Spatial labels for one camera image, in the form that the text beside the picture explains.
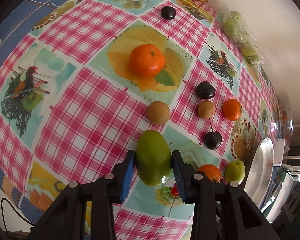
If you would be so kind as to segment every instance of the plastic bag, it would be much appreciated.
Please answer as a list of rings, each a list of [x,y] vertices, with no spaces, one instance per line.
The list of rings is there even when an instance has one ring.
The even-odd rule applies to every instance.
[[[253,33],[239,12],[231,11],[226,14],[221,26],[224,33],[237,43],[242,56],[250,65],[258,67],[265,64]]]

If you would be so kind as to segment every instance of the pink checkered pattern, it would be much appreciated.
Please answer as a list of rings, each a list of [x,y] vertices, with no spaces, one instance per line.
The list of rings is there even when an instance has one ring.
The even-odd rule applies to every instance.
[[[173,20],[166,20],[161,17],[160,10],[164,6],[176,8],[177,14]],[[166,33],[168,37],[173,38],[196,57],[199,55],[209,34],[208,28],[192,17],[188,12],[176,7],[169,1],[154,8],[154,10],[140,18]]]
[[[115,217],[114,227],[118,240],[182,238],[190,221],[166,220],[120,209]]]
[[[261,93],[245,68],[242,68],[239,87],[239,101],[258,126]]]
[[[26,50],[34,43],[34,41],[35,38],[31,37],[30,35],[24,36],[18,43],[18,45],[9,54],[9,56],[5,59],[2,66],[0,67],[0,90],[14,65],[26,52]]]
[[[32,155],[0,115],[0,168],[20,192],[24,192]]]
[[[82,68],[42,129],[35,155],[67,180],[95,181],[135,149],[146,105]]]
[[[262,134],[261,134],[260,131],[257,129],[256,138],[255,138],[255,140],[254,140],[254,146],[255,146],[255,145],[258,145],[258,144],[261,142],[262,138],[263,138]]]
[[[202,81],[208,81],[216,89],[216,94],[212,99],[216,106],[216,112],[211,119],[211,123],[213,129],[219,131],[222,135],[221,146],[216,151],[223,156],[233,122],[227,120],[222,114],[222,104],[225,100],[234,98],[234,95],[224,82],[200,60],[195,63],[189,80],[186,81],[183,92],[178,98],[177,106],[171,113],[170,120],[183,127],[189,134],[196,136],[201,142],[203,141],[204,135],[210,130],[210,122],[199,118],[197,114],[197,107],[202,100],[196,96],[195,88]]]
[[[136,16],[94,0],[79,3],[54,22],[39,40],[85,64]]]
[[[199,5],[199,7],[201,7],[202,9],[204,9],[213,18],[217,17],[218,13],[214,9],[212,9],[209,5],[207,5],[205,2],[200,2],[198,0],[192,0],[192,2],[196,3],[197,5]]]
[[[212,25],[212,33],[218,36],[218,38],[227,46],[229,50],[232,51],[234,56],[239,60],[240,63],[242,63],[243,58],[241,55],[241,52],[238,48],[238,46],[235,44],[234,41],[229,39],[222,31],[221,25],[217,20],[214,20]]]
[[[221,172],[221,179],[224,183],[226,183],[225,180],[225,171],[226,167],[228,166],[229,162],[227,162],[225,159],[221,159],[220,164],[219,164],[219,171]]]
[[[260,78],[261,83],[261,96],[265,101],[271,115],[273,116],[274,111],[278,109],[278,100],[274,94],[272,86],[269,88],[263,78]]]
[[[278,133],[278,129],[277,129],[277,125],[274,124],[273,119],[271,118],[271,123],[270,123],[270,132],[269,132],[269,136],[272,139],[273,142],[273,146],[275,147],[276,143],[277,143],[277,133]]]

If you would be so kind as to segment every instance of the metal plate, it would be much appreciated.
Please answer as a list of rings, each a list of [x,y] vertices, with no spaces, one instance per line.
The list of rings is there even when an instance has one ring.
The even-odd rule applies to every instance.
[[[246,176],[242,182],[244,191],[260,207],[266,192],[273,170],[274,147],[269,136],[265,136],[258,146],[249,154],[244,165]]]

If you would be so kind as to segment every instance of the tangerine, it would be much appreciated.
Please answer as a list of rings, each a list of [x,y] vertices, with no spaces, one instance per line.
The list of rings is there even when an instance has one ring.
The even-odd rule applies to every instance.
[[[142,44],[132,50],[128,67],[136,75],[154,77],[160,72],[164,64],[164,55],[156,46]]]
[[[221,173],[219,169],[213,164],[202,165],[200,168],[197,169],[197,171],[205,173],[208,179],[210,179],[213,182],[220,182],[221,180]]]
[[[223,103],[222,112],[228,120],[238,120],[241,117],[242,105],[238,100],[230,98]]]

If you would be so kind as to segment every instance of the white floor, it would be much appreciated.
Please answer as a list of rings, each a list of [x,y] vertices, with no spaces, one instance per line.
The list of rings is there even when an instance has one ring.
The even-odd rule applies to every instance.
[[[5,229],[4,229],[2,213],[1,213],[1,199],[4,197],[8,199],[8,196],[0,189],[0,227],[3,231],[5,231]],[[25,218],[25,216],[21,213],[21,211],[13,203],[11,204],[19,212],[19,214],[21,214]],[[14,212],[14,210],[10,207],[10,205],[6,201],[3,202],[3,214],[4,214],[4,220],[6,222],[8,231],[14,232],[14,231],[21,230],[23,232],[30,232],[31,225],[23,221]]]

